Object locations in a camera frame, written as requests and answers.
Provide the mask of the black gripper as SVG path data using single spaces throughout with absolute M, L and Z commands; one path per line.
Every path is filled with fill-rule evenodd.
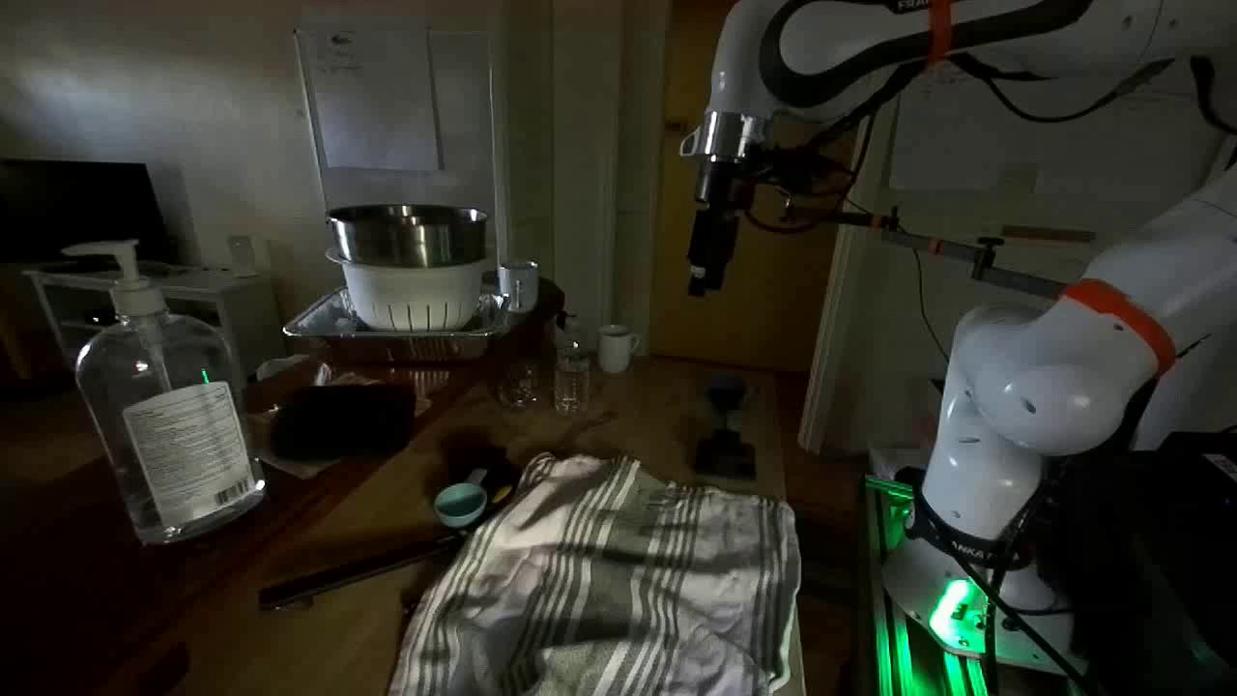
M 704 297 L 725 284 L 740 244 L 745 184 L 735 163 L 704 163 L 695 180 L 695 216 L 688 235 L 688 295 Z

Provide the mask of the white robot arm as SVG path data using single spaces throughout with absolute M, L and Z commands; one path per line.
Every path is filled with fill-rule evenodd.
M 1234 0 L 740 0 L 721 30 L 688 284 L 716 289 L 740 199 L 790 157 L 766 124 L 848 130 L 932 64 L 978 82 L 1056 82 L 1205 60 L 1234 41 Z M 1039 313 L 976 310 L 955 328 L 919 512 L 993 542 L 1045 462 L 1109 440 L 1130 400 L 1234 323 L 1234 184 L 1201 184 L 1096 253 Z

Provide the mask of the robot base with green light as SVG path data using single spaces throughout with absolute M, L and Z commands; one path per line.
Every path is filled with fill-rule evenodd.
M 1016 597 L 1029 557 L 941 545 L 915 474 L 868 480 L 871 684 L 877 696 L 1096 696 L 1062 597 Z

